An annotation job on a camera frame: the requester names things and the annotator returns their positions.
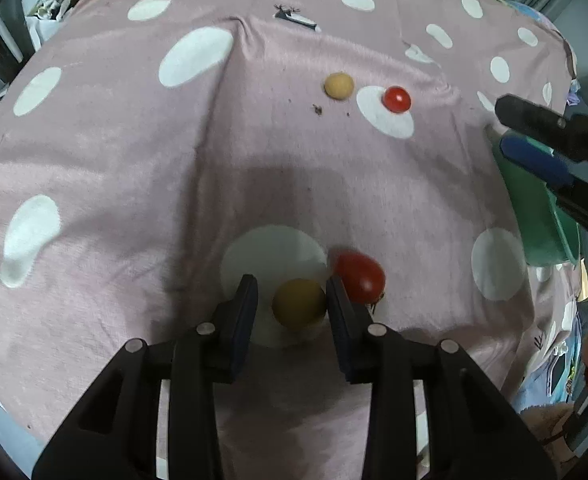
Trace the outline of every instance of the polka dot fabric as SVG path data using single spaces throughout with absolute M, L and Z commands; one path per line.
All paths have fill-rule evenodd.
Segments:
M 209 319 L 252 270 L 263 332 L 216 399 L 235 477 L 357 478 L 366 389 L 326 328 L 284 352 L 269 317 L 345 246 L 385 270 L 376 320 L 457 340 L 513 393 L 569 279 L 532 297 L 485 129 L 506 92 L 562 108 L 567 66 L 495 0 L 83 0 L 0 104 L 1 401 L 47 440 L 127 339 Z

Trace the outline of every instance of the yellow ball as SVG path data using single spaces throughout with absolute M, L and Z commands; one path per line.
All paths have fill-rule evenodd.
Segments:
M 325 316 L 325 293 L 314 280 L 289 280 L 274 294 L 271 309 L 282 326 L 302 330 Z
M 343 101 L 354 91 L 354 80 L 344 72 L 336 72 L 327 76 L 325 93 L 332 99 Z

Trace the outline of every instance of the metal screw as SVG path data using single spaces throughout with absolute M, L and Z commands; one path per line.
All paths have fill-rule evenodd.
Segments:
M 382 337 L 387 333 L 387 327 L 380 323 L 372 323 L 367 327 L 367 331 L 374 337 Z
M 216 332 L 216 326 L 214 323 L 210 323 L 206 321 L 205 323 L 201 323 L 196 327 L 196 333 L 198 335 L 209 335 Z
M 442 348 L 448 354 L 455 354 L 460 349 L 458 343 L 456 341 L 452 341 L 451 339 L 445 339 L 440 344 L 440 348 Z
M 130 339 L 125 343 L 125 350 L 131 354 L 138 352 L 141 348 L 143 348 L 141 339 Z

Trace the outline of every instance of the green bucket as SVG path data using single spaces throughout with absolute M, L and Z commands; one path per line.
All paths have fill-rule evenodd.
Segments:
M 544 144 L 529 137 L 527 140 L 538 149 L 553 153 Z M 526 262 L 535 267 L 567 261 L 575 265 L 580 257 L 576 221 L 557 207 L 556 197 L 542 180 L 503 156 L 498 142 L 493 143 L 492 150 L 516 214 Z

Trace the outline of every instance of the wall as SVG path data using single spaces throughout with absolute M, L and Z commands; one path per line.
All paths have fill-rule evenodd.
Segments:
M 588 76 L 588 0 L 572 0 L 554 20 L 578 58 L 578 78 Z

